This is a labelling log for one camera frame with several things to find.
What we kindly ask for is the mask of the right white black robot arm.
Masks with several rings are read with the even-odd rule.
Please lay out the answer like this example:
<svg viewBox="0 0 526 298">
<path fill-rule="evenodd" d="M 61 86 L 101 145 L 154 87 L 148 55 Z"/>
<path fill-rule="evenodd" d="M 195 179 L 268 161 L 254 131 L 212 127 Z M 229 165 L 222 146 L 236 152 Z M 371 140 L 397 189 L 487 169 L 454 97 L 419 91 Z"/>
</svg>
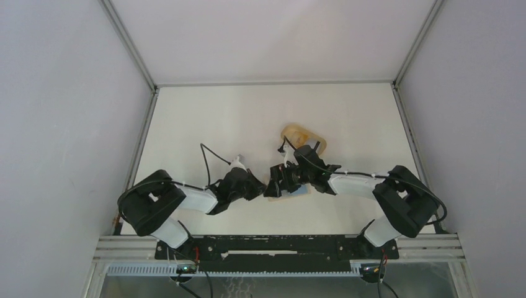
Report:
<svg viewBox="0 0 526 298">
<path fill-rule="evenodd" d="M 271 167 L 270 181 L 263 195 L 279 198 L 294 193 L 305 184 L 323 194 L 359 196 L 375 201 L 383 215 L 372 220 L 359 234 L 359 252 L 375 258 L 383 245 L 400 236 L 416 237 L 442 206 L 413 173 L 397 165 L 386 174 L 341 171 L 326 164 L 308 145 L 286 146 L 282 164 Z"/>
</svg>

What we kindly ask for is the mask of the beige oval plastic tray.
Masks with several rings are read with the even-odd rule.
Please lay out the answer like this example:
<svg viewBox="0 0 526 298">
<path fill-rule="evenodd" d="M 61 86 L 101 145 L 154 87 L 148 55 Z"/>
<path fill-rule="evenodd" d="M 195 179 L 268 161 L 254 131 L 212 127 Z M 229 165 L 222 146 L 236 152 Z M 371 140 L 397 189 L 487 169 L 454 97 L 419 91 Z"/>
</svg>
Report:
<svg viewBox="0 0 526 298">
<path fill-rule="evenodd" d="M 309 140 L 319 140 L 321 142 L 319 155 L 323 154 L 327 147 L 327 142 L 323 137 L 296 123 L 287 124 L 280 136 L 282 140 L 286 138 L 290 142 L 289 145 L 296 149 L 303 145 L 309 145 Z"/>
</svg>

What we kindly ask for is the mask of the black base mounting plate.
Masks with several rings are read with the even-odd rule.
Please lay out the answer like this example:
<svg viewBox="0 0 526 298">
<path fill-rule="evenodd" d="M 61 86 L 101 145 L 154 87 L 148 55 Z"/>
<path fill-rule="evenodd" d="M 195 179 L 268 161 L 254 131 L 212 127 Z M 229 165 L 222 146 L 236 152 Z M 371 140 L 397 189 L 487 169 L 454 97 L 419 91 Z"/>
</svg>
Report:
<svg viewBox="0 0 526 298">
<path fill-rule="evenodd" d="M 156 248 L 156 260 L 189 261 L 204 269 L 329 270 L 399 259 L 395 240 L 377 248 L 353 235 L 205 235 L 176 249 L 164 242 Z"/>
</svg>

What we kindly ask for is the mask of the left green circuit board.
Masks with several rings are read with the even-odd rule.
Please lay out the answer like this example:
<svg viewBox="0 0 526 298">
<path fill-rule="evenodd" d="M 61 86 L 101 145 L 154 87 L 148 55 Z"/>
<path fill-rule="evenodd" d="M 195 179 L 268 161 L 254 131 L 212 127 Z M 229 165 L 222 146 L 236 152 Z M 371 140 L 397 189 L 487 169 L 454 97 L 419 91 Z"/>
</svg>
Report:
<svg viewBox="0 0 526 298">
<path fill-rule="evenodd" d="M 176 269 L 176 274 L 195 274 L 198 271 L 198 267 L 195 265 L 182 265 Z"/>
</svg>

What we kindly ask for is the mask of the beige leather card holder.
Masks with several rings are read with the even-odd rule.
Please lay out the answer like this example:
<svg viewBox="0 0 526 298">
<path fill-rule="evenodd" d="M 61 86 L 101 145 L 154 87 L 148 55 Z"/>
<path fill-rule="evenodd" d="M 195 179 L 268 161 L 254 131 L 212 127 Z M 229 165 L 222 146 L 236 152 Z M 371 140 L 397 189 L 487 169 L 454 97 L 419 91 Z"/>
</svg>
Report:
<svg viewBox="0 0 526 298">
<path fill-rule="evenodd" d="M 285 200 L 285 199 L 291 199 L 293 197 L 299 197 L 299 196 L 293 196 L 292 192 L 282 191 L 282 195 L 280 197 L 267 197 L 267 200 L 269 202 L 273 202 L 273 201 L 280 201 L 280 200 Z"/>
</svg>

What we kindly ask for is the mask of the aluminium front frame rail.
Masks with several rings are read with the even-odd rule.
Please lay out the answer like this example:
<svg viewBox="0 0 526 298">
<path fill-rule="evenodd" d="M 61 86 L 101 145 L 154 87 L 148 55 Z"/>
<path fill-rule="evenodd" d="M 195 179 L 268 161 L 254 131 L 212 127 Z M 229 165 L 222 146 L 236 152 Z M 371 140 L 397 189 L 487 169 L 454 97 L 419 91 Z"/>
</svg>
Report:
<svg viewBox="0 0 526 298">
<path fill-rule="evenodd" d="M 101 236 L 94 263 L 148 263 L 155 262 L 157 239 L 136 235 Z M 396 263 L 463 262 L 466 260 L 458 236 L 455 234 L 420 234 L 416 238 L 400 237 L 396 240 L 399 259 Z"/>
</svg>

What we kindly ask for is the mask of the right circuit board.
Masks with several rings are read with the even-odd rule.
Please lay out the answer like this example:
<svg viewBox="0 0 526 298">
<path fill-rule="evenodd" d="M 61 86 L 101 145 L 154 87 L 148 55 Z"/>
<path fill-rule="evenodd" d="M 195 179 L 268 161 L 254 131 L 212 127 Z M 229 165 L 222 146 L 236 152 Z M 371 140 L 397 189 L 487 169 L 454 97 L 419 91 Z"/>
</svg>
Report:
<svg viewBox="0 0 526 298">
<path fill-rule="evenodd" d="M 385 268 L 380 268 L 379 266 L 362 266 L 360 272 L 362 275 L 378 275 L 384 274 Z"/>
</svg>

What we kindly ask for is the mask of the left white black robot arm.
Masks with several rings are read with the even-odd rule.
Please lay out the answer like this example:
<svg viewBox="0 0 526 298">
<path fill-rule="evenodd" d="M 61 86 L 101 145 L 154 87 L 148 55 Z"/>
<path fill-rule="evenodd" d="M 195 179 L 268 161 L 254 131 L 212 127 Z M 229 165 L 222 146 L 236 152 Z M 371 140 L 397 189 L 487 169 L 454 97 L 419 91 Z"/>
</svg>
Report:
<svg viewBox="0 0 526 298">
<path fill-rule="evenodd" d="M 240 167 L 231 168 L 224 178 L 206 188 L 178 183 L 160 169 L 118 198 L 118 212 L 138 236 L 153 236 L 185 259 L 193 253 L 194 243 L 184 225 L 171 218 L 176 209 L 216 215 L 238 199 L 255 199 L 266 187 L 250 170 Z"/>
</svg>

